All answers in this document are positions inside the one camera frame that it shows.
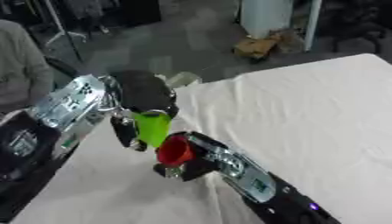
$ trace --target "person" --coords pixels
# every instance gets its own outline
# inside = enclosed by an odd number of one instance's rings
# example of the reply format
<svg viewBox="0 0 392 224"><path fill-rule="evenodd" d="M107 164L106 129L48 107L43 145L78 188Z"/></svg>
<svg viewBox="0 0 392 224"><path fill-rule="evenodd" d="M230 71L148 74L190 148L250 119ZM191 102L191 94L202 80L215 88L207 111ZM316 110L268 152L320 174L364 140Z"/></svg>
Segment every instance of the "person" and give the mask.
<svg viewBox="0 0 392 224"><path fill-rule="evenodd" d="M0 20L0 120L34 105L52 89L52 71L27 31Z"/></svg>

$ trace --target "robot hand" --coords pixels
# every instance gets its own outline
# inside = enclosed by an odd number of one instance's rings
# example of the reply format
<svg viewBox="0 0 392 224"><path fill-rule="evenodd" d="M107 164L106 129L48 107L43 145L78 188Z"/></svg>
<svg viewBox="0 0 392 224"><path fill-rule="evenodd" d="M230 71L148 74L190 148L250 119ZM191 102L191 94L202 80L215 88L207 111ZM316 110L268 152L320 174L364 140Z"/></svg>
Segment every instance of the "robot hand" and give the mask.
<svg viewBox="0 0 392 224"><path fill-rule="evenodd" d="M253 160L197 132L168 136L154 169L184 181L218 172L267 224L339 224L326 210Z"/></svg>

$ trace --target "table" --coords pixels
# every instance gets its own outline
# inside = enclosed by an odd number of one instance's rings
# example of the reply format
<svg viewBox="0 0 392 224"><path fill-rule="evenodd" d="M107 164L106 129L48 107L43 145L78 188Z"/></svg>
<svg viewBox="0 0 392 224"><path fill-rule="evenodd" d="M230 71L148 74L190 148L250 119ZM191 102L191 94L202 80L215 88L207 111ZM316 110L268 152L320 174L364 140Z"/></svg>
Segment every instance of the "table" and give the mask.
<svg viewBox="0 0 392 224"><path fill-rule="evenodd" d="M392 220L392 66L371 54L181 88L172 131L248 153L344 224ZM122 149L108 121L15 219L46 223L262 223L213 174L155 174L154 152Z"/></svg>

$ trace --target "chair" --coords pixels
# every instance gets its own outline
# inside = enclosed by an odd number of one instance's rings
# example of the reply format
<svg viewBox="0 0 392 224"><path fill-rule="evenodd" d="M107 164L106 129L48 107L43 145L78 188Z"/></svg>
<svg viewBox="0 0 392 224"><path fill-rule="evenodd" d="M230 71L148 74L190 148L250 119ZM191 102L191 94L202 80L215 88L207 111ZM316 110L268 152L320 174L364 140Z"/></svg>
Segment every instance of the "chair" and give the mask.
<svg viewBox="0 0 392 224"><path fill-rule="evenodd" d="M380 11L379 3L375 0L340 0L339 3L341 7L334 12L330 24L330 34L334 36L333 51L338 52L340 43L345 40L364 38L374 44L374 53L381 53L382 45L378 39L385 38L387 31L375 22Z"/></svg>

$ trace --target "floor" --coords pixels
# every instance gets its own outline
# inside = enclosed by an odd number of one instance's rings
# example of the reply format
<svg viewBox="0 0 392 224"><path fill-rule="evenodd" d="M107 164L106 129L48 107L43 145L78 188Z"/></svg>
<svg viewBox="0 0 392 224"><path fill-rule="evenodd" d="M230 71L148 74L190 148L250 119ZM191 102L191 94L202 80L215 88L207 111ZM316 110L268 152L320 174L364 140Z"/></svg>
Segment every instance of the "floor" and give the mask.
<svg viewBox="0 0 392 224"><path fill-rule="evenodd" d="M273 54L267 61L250 65L231 53L246 36L233 24L235 0L161 0L164 21L128 30L113 28L110 35L96 33L77 42L83 63L77 62L66 41L54 54L77 67L81 74L105 74L114 70L150 70L168 77L188 71L204 82L233 78L246 72L326 60L356 53L370 53L365 40L350 40L342 52L332 53L329 38L319 38L311 52ZM392 62L392 38L383 41L385 60Z"/></svg>

